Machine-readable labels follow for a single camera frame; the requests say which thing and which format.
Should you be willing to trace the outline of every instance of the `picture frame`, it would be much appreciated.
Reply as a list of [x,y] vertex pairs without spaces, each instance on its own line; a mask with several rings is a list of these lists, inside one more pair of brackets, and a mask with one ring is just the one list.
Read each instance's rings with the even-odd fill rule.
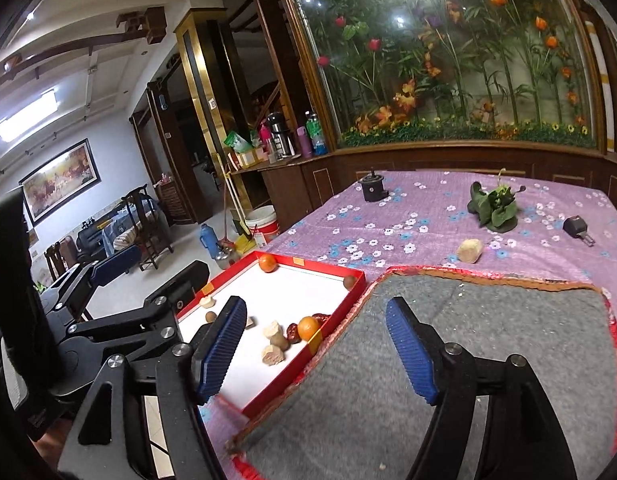
[[100,175],[88,139],[58,153],[20,180],[31,223],[37,225],[98,182]]

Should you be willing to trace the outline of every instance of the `gray mat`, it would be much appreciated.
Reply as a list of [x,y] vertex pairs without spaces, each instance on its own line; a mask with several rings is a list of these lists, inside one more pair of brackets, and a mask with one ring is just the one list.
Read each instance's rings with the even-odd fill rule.
[[[598,476],[617,420],[617,361],[602,298],[592,290],[460,283],[397,275],[380,283],[298,390],[247,436],[246,459],[268,480],[406,478],[433,408],[412,390],[386,329],[387,301],[403,296],[443,340],[474,356],[525,355],[579,479]],[[476,402],[460,479],[474,476],[487,403]]]

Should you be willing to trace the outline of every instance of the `blue thermos flask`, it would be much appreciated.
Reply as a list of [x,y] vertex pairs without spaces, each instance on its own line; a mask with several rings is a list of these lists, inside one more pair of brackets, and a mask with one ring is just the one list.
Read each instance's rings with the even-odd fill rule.
[[200,225],[200,241],[206,248],[210,257],[215,259],[220,254],[220,247],[218,246],[218,237],[215,235],[215,231],[207,224]]

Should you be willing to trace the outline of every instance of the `white bucket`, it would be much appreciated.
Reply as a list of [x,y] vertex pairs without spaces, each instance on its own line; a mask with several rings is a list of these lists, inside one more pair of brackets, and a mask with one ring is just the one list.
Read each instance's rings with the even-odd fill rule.
[[264,247],[280,234],[277,215],[272,205],[252,210],[246,215],[246,225],[253,233],[253,238],[259,248]]

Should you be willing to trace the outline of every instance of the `ceiling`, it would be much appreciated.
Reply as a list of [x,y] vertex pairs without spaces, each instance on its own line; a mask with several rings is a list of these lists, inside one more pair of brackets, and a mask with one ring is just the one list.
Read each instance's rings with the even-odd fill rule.
[[[116,110],[128,115],[164,62],[176,52],[173,27],[191,6],[239,6],[244,0],[41,0],[32,20],[14,29],[0,50],[0,76],[4,62],[14,53],[23,59],[67,41],[124,32],[115,26],[122,12],[164,7],[167,36],[148,45],[145,39],[84,48],[50,57],[0,86],[0,120],[10,117],[53,88],[59,102],[57,113],[32,131],[6,143],[0,138],[0,171],[13,171],[26,156],[48,139],[61,137],[80,121],[92,120]],[[243,43],[264,45],[261,34],[241,32]]]

